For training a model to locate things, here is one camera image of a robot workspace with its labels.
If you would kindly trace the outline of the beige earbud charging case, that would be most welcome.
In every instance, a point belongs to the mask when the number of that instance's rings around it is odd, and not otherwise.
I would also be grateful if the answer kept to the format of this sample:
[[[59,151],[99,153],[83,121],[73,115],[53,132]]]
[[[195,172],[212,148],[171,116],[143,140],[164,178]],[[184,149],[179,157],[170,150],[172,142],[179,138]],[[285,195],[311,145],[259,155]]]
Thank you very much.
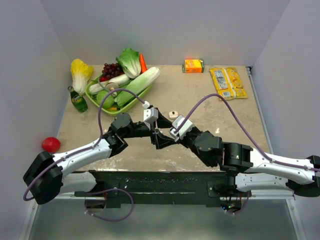
[[[170,120],[175,120],[179,116],[179,113],[177,111],[170,111],[168,113],[168,117]]]

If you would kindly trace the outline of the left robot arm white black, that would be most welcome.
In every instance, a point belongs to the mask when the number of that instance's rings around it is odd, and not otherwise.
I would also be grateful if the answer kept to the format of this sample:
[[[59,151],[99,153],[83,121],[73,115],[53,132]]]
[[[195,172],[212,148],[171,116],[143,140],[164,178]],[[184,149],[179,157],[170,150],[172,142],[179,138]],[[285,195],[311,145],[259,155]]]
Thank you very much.
[[[128,146],[126,138],[149,137],[155,144],[157,137],[163,137],[159,129],[171,127],[172,122],[157,108],[144,110],[143,121],[139,122],[133,122],[125,112],[114,119],[106,133],[87,145],[62,153],[42,151],[22,177],[27,185],[23,200],[43,205],[63,193],[88,192],[99,196],[104,184],[92,173],[76,173],[78,169],[118,155]]]

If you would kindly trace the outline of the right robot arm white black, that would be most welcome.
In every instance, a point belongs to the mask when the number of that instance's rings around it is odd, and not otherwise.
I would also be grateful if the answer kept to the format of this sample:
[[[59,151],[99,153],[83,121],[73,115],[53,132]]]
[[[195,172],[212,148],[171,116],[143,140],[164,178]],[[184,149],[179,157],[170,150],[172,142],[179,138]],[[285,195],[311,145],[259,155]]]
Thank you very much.
[[[260,152],[196,127],[187,131],[170,130],[175,141],[189,148],[207,167],[219,167],[228,180],[219,187],[227,196],[252,190],[287,190],[300,197],[318,197],[320,158],[289,158]]]

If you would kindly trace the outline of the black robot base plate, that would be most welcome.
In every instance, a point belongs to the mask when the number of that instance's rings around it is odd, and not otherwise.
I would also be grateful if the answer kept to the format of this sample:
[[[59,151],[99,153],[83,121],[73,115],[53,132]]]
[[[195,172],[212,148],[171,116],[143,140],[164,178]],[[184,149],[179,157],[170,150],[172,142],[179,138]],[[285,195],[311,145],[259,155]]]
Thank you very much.
[[[122,204],[205,205],[231,209],[251,191],[236,189],[235,178],[219,171],[91,171],[97,184],[76,197],[104,197],[107,208]]]

